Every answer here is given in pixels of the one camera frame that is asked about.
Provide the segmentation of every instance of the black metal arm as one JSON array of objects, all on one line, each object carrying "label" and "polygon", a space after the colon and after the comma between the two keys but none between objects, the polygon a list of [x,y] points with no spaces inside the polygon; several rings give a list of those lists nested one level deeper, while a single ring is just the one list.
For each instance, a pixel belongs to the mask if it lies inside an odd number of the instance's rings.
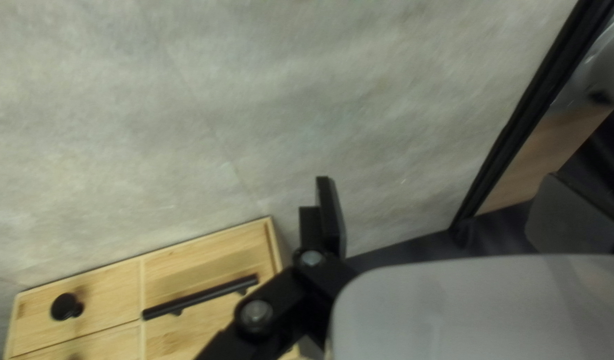
[{"label": "black metal arm", "polygon": [[196,360],[275,360],[308,335],[324,347],[334,300],[357,274],[343,263],[344,223],[333,180],[316,178],[318,205],[300,208],[294,266],[243,299]]}]

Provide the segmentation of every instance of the wooden drawer unit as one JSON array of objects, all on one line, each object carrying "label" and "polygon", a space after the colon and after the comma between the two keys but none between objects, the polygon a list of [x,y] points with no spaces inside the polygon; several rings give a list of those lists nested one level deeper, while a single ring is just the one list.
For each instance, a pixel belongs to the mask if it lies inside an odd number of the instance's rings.
[{"label": "wooden drawer unit", "polygon": [[[5,358],[192,360],[231,322],[243,294],[215,297],[179,315],[167,309],[147,321],[141,312],[243,278],[260,285],[281,270],[271,219],[263,218],[31,289],[16,297]],[[63,293],[84,309],[57,321],[50,308]],[[298,356],[294,347],[283,359]]]},{"label": "wooden drawer unit", "polygon": [[[261,283],[269,280],[277,271],[269,233],[266,224],[253,222],[146,256],[146,306],[247,275],[257,275]],[[231,322],[241,298],[231,293],[188,307],[180,316],[147,321],[146,359],[193,359],[218,330]]]},{"label": "wooden drawer unit", "polygon": [[[138,319],[139,279],[139,262],[129,260],[18,294],[6,355],[21,355]],[[63,293],[74,294],[83,310],[78,317],[56,321],[50,308]]]},{"label": "wooden drawer unit", "polygon": [[139,360],[141,325],[133,322],[14,357],[15,360]]}]

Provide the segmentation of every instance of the metal bolt head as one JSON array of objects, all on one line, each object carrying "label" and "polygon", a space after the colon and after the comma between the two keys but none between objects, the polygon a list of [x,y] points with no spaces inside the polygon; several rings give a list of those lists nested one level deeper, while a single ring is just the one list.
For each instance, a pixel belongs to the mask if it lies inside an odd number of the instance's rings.
[{"label": "metal bolt head", "polygon": [[320,264],[323,260],[324,257],[322,256],[322,254],[320,254],[316,250],[307,250],[303,252],[303,255],[301,255],[301,261],[304,265],[307,265],[309,267],[316,266]]},{"label": "metal bolt head", "polygon": [[247,326],[258,326],[267,322],[273,315],[271,305],[263,300],[252,300],[240,310],[240,319]]}]

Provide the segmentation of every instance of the gray floor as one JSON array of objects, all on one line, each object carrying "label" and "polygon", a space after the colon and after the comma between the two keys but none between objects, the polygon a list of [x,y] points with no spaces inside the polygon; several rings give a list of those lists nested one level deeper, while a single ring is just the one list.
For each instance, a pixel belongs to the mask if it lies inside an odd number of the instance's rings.
[{"label": "gray floor", "polygon": [[574,0],[0,1],[11,297],[297,206],[350,255],[449,224]]}]

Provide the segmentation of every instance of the black knob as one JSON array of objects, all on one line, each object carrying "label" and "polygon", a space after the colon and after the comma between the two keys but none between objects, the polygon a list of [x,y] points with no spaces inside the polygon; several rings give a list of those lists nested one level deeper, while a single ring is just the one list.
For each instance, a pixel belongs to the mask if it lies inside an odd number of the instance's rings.
[{"label": "black knob", "polygon": [[69,318],[77,318],[82,314],[82,303],[78,302],[76,295],[64,293],[58,295],[52,304],[50,313],[54,320],[63,321]]}]

